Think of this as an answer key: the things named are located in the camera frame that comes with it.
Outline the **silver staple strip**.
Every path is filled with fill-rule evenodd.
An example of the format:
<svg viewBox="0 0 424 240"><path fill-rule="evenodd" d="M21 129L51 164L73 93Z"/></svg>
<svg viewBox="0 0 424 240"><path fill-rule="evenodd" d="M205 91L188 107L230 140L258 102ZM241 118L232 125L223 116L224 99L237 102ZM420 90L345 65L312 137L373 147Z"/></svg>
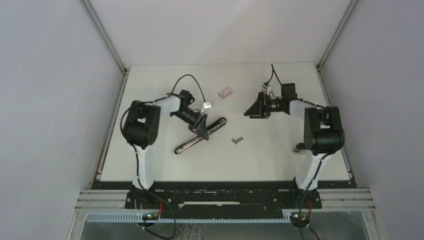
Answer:
<svg viewBox="0 0 424 240"><path fill-rule="evenodd" d="M241 142L241 141L243 141L244 140L244 138L241 136L241 137L238 137L238 138L232 138L231 139L231 141L235 144L235 145L237 145L239 142Z"/></svg>

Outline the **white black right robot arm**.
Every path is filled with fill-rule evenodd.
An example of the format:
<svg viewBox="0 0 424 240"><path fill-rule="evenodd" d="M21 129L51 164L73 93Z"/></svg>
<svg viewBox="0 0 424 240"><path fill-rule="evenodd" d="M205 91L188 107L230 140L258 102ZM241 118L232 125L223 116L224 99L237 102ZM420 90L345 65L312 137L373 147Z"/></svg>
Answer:
<svg viewBox="0 0 424 240"><path fill-rule="evenodd" d="M306 191L318 187L318 178L331 155L346 142L340 109L322 106L298 98L294 83L281 85L281 96L272 98L266 90L258 93L255 102L244 116L251 119L267 119L271 113L283 112L303 120L303 149L306 155L300 171L294 178L297 189L289 194L289 203L302 208L309 201Z"/></svg>

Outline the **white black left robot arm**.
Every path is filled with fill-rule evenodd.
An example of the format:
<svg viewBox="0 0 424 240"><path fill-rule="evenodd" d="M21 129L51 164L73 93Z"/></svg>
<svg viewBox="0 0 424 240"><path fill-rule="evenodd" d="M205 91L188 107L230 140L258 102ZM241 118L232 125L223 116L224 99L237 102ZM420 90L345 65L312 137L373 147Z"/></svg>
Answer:
<svg viewBox="0 0 424 240"><path fill-rule="evenodd" d="M134 100L122 116L121 134L130 145L133 155L132 184L142 190L136 200L145 209L153 207L157 200L156 194L148 190L155 181L151 173L149 151L158 138L161 117L175 116L188 124L189 131L203 140L209 140L206 125L208 115L189 108L194 101L195 98L188 90L181 90L179 94L170 92L154 101Z"/></svg>

